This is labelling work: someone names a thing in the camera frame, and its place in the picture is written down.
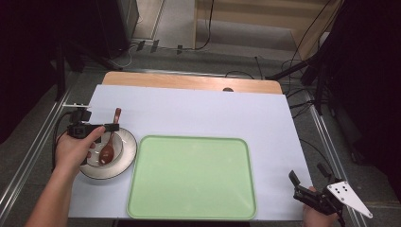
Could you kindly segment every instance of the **green tray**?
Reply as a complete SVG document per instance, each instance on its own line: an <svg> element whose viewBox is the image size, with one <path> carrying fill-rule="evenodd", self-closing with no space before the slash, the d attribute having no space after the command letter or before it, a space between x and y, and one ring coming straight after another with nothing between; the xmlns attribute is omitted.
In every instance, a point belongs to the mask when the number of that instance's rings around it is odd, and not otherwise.
<svg viewBox="0 0 401 227"><path fill-rule="evenodd" d="M248 146L234 138L146 136L127 207L143 219L251 219L256 212Z"/></svg>

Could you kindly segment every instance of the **gray floor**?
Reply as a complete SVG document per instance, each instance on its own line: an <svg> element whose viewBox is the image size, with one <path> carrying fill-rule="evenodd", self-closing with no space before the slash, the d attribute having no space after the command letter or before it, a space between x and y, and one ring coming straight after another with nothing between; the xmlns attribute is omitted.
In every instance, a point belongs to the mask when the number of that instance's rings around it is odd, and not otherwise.
<svg viewBox="0 0 401 227"><path fill-rule="evenodd" d="M234 29L235 27L242 26L231 25L231 27L227 29L230 30ZM295 46L291 41L289 32L285 30L279 31L277 29L268 29L271 31L271 34L264 35L264 37L270 37L270 42L273 44L266 48L257 46L251 46L251 48L249 48L247 46L243 46L244 44L241 42L242 38L239 40L233 40L229 45L213 43L214 40L219 39L212 39L212 44L208 45L206 48L207 51L189 51L177 55L175 50L158 48L156 52L150 53L150 47L145 46L145 48L141 51L135 51L135 49L133 49L130 54L125 53L120 58L113 61L119 64L128 64L131 56L132 61L129 66L125 67L126 71L153 69L217 74L222 76L229 71L237 70L247 72L255 76L256 79L260 79L259 70L253 56L259 56L258 59L263 76L271 76L281 71L282 63L285 60L291 59L293 54L291 50L295 50ZM249 33L248 36L260 37L260 35L257 33ZM163 40L161 33L156 34L156 37L158 37L160 40ZM165 46L168 46L168 44L170 44L168 47L174 47L177 45L168 39L169 38L166 37L167 41L164 43L166 44ZM69 76L71 81L76 81L75 83L71 82L72 91L67 100L69 103L88 103L96 85L101 83L104 74L107 72L100 65L93 61L87 60L86 65L87 67L84 69L83 73L71 73ZM288 86L288 78L281 79L280 83L282 84L283 91L287 92L288 89L290 89L290 92L292 93L299 88L303 88L297 79L301 75L301 72L294 74L294 79L291 80L290 86ZM311 86L308 89L313 92L314 88ZM19 164L21 164L26 152L29 150L30 145L35 139L36 134L40 130L41 125L45 121L47 114L54 106L55 103L53 100L55 93L55 88L49 90L48 93L45 94L41 101L36 105L36 107L21 122L9 140L0 145L0 154L3 157L0 161L0 172L2 173L0 177L0 191L3 191L7 188L14 173L17 171ZM298 93L297 95L288 99L288 105L303 102L305 102L304 92ZM301 109L302 108L293 109L292 113L295 115ZM313 144L324 153L323 142L318 133L310 110L306 109L303 114L296 117L294 119L294 124L300 138ZM329 114L329 111L325 106L323 106L323 112L323 120L330 133L330 137L333 140L334 146L338 152L349 182L375 216L373 219L366 220L367 226L401 226L401 219L399 218L401 217L401 206L392 192L386 176L378 171L374 166L358 166L352 162L349 154L349 145L344 140L336 119ZM305 143L301 143L301 145L307 160L312 182L318 189L321 189L325 184L325 179L317 170L316 164L318 162L323 162L323 158L311 146ZM39 197L50 176L50 150L51 142L49 139L47 139L35 166L28 175L26 183L22 188L18 199L15 201L12 209L9 212L4 226L22 226L25 223L33 205L35 204L35 201ZM348 215L345 215L345 219L347 226L353 226L353 221ZM71 218L69 221L69 226L110 227L112 225L113 221L110 219ZM300 225L300 222L252 223L252 226Z"/></svg>

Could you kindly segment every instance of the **white tabletop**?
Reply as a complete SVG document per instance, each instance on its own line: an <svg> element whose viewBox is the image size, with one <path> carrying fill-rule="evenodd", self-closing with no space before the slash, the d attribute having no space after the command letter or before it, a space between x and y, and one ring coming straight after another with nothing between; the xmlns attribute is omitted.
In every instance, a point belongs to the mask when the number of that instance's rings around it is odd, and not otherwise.
<svg viewBox="0 0 401 227"><path fill-rule="evenodd" d="M293 169L302 185L312 185L298 135L283 95L98 85L91 123L113 120L138 144L146 135L241 138L248 144L257 211L254 220L301 220L302 204L292 198ZM109 180L79 173L70 218L130 218L127 200L133 165Z"/></svg>

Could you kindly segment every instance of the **plate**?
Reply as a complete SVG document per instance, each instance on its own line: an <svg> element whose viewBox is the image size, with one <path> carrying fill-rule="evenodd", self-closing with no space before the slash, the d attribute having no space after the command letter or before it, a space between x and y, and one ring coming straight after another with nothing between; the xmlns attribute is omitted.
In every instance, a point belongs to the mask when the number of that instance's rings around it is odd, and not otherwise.
<svg viewBox="0 0 401 227"><path fill-rule="evenodd" d="M253 218L247 144L236 138L146 136L138 149L127 211L143 219Z"/></svg>
<svg viewBox="0 0 401 227"><path fill-rule="evenodd" d="M117 150L114 159L104 166L98 164L98 153L108 142L109 137L110 134L105 133L102 137L102 143L96 144L93 149L89 149L92 156L88 159L88 165L80 167L80 171L86 176L94 179L109 179L124 172L133 162L136 155L136 140L129 131L120 128L119 131L114 133L113 146Z"/></svg>

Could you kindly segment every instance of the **wooden spoon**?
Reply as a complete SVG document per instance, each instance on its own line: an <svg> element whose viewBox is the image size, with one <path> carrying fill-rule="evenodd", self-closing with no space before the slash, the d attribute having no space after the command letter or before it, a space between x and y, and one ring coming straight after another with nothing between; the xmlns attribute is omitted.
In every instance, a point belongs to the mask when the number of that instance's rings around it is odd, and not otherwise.
<svg viewBox="0 0 401 227"><path fill-rule="evenodd" d="M120 108L115 109L115 115L113 121L114 124L118 123L120 115L121 115L121 109ZM113 137L114 137L114 131L110 133L109 141L99 153L99 164L101 166L106 165L113 160L114 157Z"/></svg>

